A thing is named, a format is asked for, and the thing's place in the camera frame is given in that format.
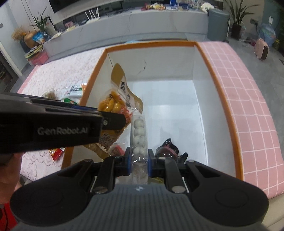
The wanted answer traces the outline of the person left hand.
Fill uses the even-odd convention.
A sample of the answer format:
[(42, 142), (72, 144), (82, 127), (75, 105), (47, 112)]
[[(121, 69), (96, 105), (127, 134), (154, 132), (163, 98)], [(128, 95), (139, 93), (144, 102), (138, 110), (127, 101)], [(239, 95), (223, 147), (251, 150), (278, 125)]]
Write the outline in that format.
[(15, 153), (10, 161), (1, 166), (1, 205), (9, 202), (20, 179), (22, 156), (24, 153)]

